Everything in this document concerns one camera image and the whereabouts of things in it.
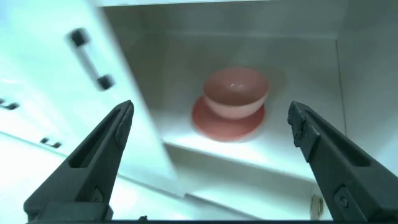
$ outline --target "cabinet handle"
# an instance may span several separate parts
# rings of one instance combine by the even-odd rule
[[[110,89],[114,85],[112,76],[100,76],[95,70],[93,64],[90,62],[85,50],[83,49],[85,45],[90,43],[90,39],[88,38],[85,30],[83,28],[73,30],[70,33],[70,40],[73,42],[76,55],[80,59],[83,66],[86,68],[90,78],[94,82],[96,82],[102,90]]]
[[[43,138],[42,140],[40,140],[40,143],[45,144],[46,146],[56,148],[56,149],[58,149],[62,145],[60,142],[56,142],[55,144],[51,145],[51,144],[47,143],[48,141],[49,141],[48,138]]]
[[[19,104],[17,103],[10,103],[7,106],[4,106],[3,103],[6,102],[4,99],[0,99],[0,108],[6,109],[6,110],[14,110],[19,107]]]

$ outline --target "bowl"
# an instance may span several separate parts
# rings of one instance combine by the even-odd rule
[[[246,67],[219,70],[203,86],[205,103],[218,116],[241,119],[254,114],[266,100],[267,78]]]

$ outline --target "plate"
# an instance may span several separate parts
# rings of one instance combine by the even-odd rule
[[[264,105],[254,114],[242,119],[225,119],[215,114],[199,98],[192,109],[192,120],[199,131],[209,138],[220,141],[234,141],[241,139],[255,131],[263,122],[266,115]]]

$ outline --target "cabinet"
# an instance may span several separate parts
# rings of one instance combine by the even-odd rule
[[[183,195],[167,153],[157,136],[141,93],[112,34],[87,1],[9,1],[4,14],[12,56],[21,78],[40,91],[56,114],[58,129],[70,153],[113,107],[130,99],[134,118],[119,173],[145,185]],[[89,56],[99,74],[110,74],[114,86],[103,91],[89,76],[68,38],[78,28],[90,37]]]
[[[21,77],[67,130],[64,141],[77,145],[130,99],[135,113],[121,175],[257,218],[306,220],[319,190],[286,122],[295,100],[398,174],[398,2],[145,5],[168,2],[20,0],[3,7]],[[77,28],[91,38],[95,70],[112,76],[110,89],[100,90],[74,53],[68,35]],[[249,138],[218,142],[192,126],[190,113],[206,77],[232,65],[268,77],[266,120]]]

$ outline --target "shelf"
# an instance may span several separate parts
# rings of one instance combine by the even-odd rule
[[[190,195],[260,219],[310,219],[311,182],[174,147],[167,150]]]
[[[138,6],[151,4],[176,4],[176,3],[198,3],[198,2],[228,2],[231,0],[98,0],[98,6]],[[239,0],[239,1],[278,1],[278,0]]]
[[[344,132],[332,39],[151,34],[124,49],[166,144],[315,181],[287,124],[290,102],[305,103]],[[252,67],[270,81],[264,124],[238,142],[218,142],[197,131],[190,114],[212,72]]]

